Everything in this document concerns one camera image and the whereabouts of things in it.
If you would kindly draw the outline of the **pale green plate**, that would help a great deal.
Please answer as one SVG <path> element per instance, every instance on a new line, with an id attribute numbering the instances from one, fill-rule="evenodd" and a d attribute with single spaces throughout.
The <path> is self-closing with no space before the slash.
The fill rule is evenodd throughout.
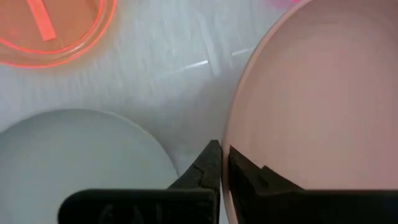
<path id="1" fill-rule="evenodd" d="M 85 189 L 162 189 L 177 171 L 136 123 L 93 110 L 57 110 L 0 133 L 0 224 L 58 224 Z"/>

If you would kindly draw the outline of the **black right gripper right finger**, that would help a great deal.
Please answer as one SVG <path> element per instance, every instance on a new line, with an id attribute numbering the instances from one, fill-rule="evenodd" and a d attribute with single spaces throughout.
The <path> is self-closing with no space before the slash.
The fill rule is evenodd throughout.
<path id="1" fill-rule="evenodd" d="M 239 224 L 398 224 L 398 190 L 305 190 L 233 147 L 228 182 Z"/>

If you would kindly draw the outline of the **orange translucent plate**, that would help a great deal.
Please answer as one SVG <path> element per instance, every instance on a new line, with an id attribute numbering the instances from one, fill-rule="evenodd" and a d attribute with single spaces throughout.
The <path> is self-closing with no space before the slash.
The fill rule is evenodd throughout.
<path id="1" fill-rule="evenodd" d="M 53 67 L 88 51 L 117 0 L 0 0 L 0 64 Z"/>

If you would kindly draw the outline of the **pale pink ceramic plate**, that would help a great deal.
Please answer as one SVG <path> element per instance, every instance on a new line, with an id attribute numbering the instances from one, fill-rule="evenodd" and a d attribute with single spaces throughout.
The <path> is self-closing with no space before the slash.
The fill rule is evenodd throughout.
<path id="1" fill-rule="evenodd" d="M 398 190 L 398 0 L 300 0 L 255 48 L 223 150 L 304 189 Z"/>

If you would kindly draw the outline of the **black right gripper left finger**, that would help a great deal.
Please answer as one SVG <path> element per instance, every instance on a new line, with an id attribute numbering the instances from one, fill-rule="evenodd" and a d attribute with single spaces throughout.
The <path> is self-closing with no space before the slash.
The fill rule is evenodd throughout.
<path id="1" fill-rule="evenodd" d="M 66 198 L 58 224 L 218 224 L 222 149 L 211 140 L 166 189 L 88 189 Z"/>

